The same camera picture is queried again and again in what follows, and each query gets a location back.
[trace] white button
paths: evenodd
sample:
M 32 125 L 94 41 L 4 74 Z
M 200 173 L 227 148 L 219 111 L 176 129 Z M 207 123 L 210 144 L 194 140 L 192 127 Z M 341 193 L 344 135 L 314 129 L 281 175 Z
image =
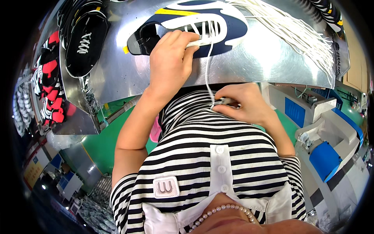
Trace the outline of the white button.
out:
M 226 171 L 226 168 L 224 166 L 219 166 L 218 167 L 218 172 L 219 173 L 223 174 L 223 173 L 225 173 L 225 171 Z
M 229 190 L 229 187 L 227 185 L 221 186 L 221 192 L 227 192 Z
M 215 149 L 215 151 L 218 153 L 218 154 L 221 154 L 221 153 L 223 153 L 223 151 L 224 151 L 224 148 L 223 148 L 223 146 L 217 146 L 217 148 Z

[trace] pearl necklace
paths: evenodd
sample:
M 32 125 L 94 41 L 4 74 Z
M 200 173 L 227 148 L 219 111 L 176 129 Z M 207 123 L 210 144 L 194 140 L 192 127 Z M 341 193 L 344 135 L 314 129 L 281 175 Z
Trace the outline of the pearl necklace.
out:
M 215 212 L 217 211 L 221 211 L 221 210 L 224 210 L 224 209 L 235 209 L 235 210 L 240 210 L 242 211 L 243 213 L 245 213 L 245 215 L 248 216 L 249 218 L 249 221 L 253 224 L 256 223 L 255 219 L 256 217 L 254 217 L 254 215 L 252 214 L 251 210 L 250 209 L 247 209 L 247 208 L 244 208 L 242 206 L 238 206 L 238 205 L 234 205 L 234 204 L 227 204 L 227 205 L 221 205 L 221 206 L 218 206 L 216 208 L 213 208 L 212 211 L 208 211 L 206 214 L 203 214 L 200 218 L 198 218 L 195 222 L 194 222 L 194 225 L 192 225 L 191 229 L 188 231 L 188 232 L 192 232 L 195 228 L 197 228 L 197 226 L 199 226 L 205 219 L 207 219 L 209 216 L 211 216 L 212 214 L 214 214 Z

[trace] striped shirt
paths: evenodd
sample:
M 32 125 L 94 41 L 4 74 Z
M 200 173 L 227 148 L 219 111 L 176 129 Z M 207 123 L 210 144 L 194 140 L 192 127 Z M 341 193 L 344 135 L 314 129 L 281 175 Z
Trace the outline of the striped shirt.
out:
M 138 173 L 124 176 L 114 186 L 110 206 L 119 232 L 144 233 L 142 203 L 162 213 L 179 212 L 209 196 L 213 168 L 211 145 L 228 145 L 234 195 L 239 199 L 268 199 L 285 182 L 291 185 L 293 219 L 306 216 L 299 159 L 281 157 L 273 139 L 259 128 L 210 110 L 207 91 L 195 91 L 170 103 L 162 111 L 162 138 Z M 153 180 L 175 176 L 180 195 L 156 199 Z M 260 224 L 264 212 L 252 210 Z M 179 229 L 187 233 L 192 223 Z

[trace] shirt placket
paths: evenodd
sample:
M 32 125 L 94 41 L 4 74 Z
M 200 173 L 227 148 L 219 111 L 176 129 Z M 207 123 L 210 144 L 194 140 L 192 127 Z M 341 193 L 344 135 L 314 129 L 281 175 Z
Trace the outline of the shirt placket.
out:
M 211 182 L 209 196 L 216 192 L 234 195 L 229 145 L 210 145 Z

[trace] white shoelace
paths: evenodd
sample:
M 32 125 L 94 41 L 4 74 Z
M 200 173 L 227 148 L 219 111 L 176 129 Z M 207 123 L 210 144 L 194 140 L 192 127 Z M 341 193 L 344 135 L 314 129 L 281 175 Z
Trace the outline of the white shoelace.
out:
M 193 28 L 193 30 L 195 31 L 196 34 L 200 34 L 200 32 L 198 31 L 198 29 L 197 29 L 197 27 L 194 23 L 192 23 L 191 26 L 192 26 L 192 28 Z M 205 85 L 206 85 L 206 88 L 208 89 L 209 96 L 211 97 L 211 100 L 212 100 L 212 105 L 210 107 L 210 109 L 212 109 L 213 106 L 214 106 L 214 94 L 213 94 L 213 92 L 210 89 L 209 84 L 208 84 L 208 69 L 209 69 L 209 57 L 210 57 L 210 55 L 212 53 L 212 50 L 213 50 L 214 37 L 218 35 L 218 22 L 217 21 L 208 21 L 208 29 L 209 29 L 209 35 L 212 38 L 212 42 L 211 42 L 211 47 L 210 47 L 209 52 L 208 52 L 208 56 L 206 57 Z M 206 36 L 206 34 L 205 34 L 205 22 L 203 22 L 202 39 L 204 39 L 205 36 Z
M 78 46 L 79 49 L 77 50 L 77 53 L 80 53 L 80 54 L 88 53 L 88 49 L 90 48 L 89 47 L 90 41 L 87 40 L 87 38 L 85 38 L 85 37 L 88 37 L 89 39 L 91 39 L 91 34 L 92 33 L 89 33 L 89 34 L 83 35 L 81 37 L 82 40 L 79 42 L 80 46 Z
M 317 33 L 303 20 L 296 19 L 261 0 L 226 0 L 226 2 L 243 7 L 252 14 L 246 18 L 256 18 L 288 43 L 295 52 L 311 58 L 316 66 L 326 74 L 331 85 L 334 59 L 331 41 L 327 40 L 328 38 L 322 38 L 323 34 Z

